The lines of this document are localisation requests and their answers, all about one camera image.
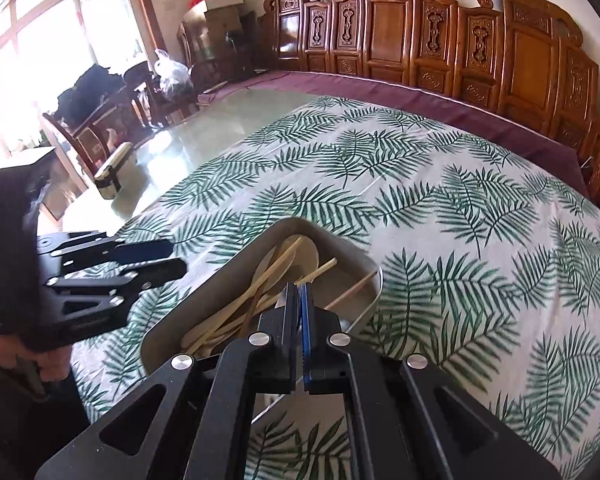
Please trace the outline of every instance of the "silver screw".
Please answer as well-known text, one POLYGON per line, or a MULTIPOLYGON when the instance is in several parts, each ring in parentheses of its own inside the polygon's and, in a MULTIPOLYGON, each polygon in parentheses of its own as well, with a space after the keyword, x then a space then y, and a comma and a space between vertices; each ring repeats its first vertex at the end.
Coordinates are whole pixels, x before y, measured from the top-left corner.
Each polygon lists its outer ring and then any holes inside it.
POLYGON ((249 336, 249 343, 253 346, 264 346, 269 344, 269 341, 271 341, 271 337, 264 332, 254 332, 249 336))
POLYGON ((429 361, 422 354, 411 354, 407 357, 407 364, 411 368, 415 368, 416 370, 422 370, 422 368, 426 368, 429 364, 429 361))
POLYGON ((176 370, 186 370, 193 365, 193 358, 190 355, 180 354, 171 359, 171 366, 176 370))
POLYGON ((122 296, 116 296, 115 298, 111 298, 111 301, 108 302, 111 306, 120 306, 124 303, 124 298, 122 296))
POLYGON ((329 338, 329 341, 333 346, 347 346, 351 342, 351 338, 345 333, 337 332, 329 338))

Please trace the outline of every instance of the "clear plastic bag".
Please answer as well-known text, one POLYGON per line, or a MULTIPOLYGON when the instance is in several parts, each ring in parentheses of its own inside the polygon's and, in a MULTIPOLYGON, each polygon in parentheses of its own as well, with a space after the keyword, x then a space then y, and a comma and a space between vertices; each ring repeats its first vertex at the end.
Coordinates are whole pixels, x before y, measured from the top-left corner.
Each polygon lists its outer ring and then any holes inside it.
POLYGON ((155 72, 160 76, 160 89, 169 100, 175 100, 184 93, 189 92, 193 85, 189 77, 189 69, 169 56, 163 50, 157 49, 158 61, 155 63, 155 72))

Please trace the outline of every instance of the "human hand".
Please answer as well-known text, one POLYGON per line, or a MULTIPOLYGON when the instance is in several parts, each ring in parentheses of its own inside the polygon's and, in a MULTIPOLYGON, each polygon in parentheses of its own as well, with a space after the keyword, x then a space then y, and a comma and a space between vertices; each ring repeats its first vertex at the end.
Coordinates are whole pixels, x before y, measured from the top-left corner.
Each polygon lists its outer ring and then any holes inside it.
POLYGON ((43 383, 62 381, 70 371, 71 349, 72 347, 65 346, 49 352, 36 353, 26 348, 16 335, 0 335, 0 368, 17 368, 19 356, 37 363, 43 383))

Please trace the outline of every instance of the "leaf pattern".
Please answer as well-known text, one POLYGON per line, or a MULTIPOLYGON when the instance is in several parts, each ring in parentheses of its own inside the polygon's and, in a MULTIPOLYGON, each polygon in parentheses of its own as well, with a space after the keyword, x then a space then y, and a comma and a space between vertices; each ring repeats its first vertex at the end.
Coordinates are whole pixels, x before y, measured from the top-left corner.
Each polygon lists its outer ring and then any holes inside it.
MULTIPOLYGON (((201 165, 118 231, 130 242, 171 240, 189 273, 143 292, 125 328, 75 345, 91 420, 144 377, 147 330, 291 216, 381 266, 377 311, 355 327, 360 338, 394 358, 422 352, 565 480, 584 469, 600 447, 600 211, 485 139, 333 96, 201 165)), ((79 275, 123 271, 113 263, 79 275)), ((351 478, 338 416, 296 424, 277 413, 251 434, 245 477, 351 478)))

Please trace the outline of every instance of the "wooden scroll carving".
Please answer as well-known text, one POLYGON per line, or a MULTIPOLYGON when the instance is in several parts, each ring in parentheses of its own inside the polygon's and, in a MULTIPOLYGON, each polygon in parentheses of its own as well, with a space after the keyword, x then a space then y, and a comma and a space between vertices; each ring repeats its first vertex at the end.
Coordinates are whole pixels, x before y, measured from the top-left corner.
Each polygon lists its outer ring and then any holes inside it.
POLYGON ((357 75, 451 96, 571 146, 600 202, 598 66, 546 0, 265 0, 270 65, 357 75))

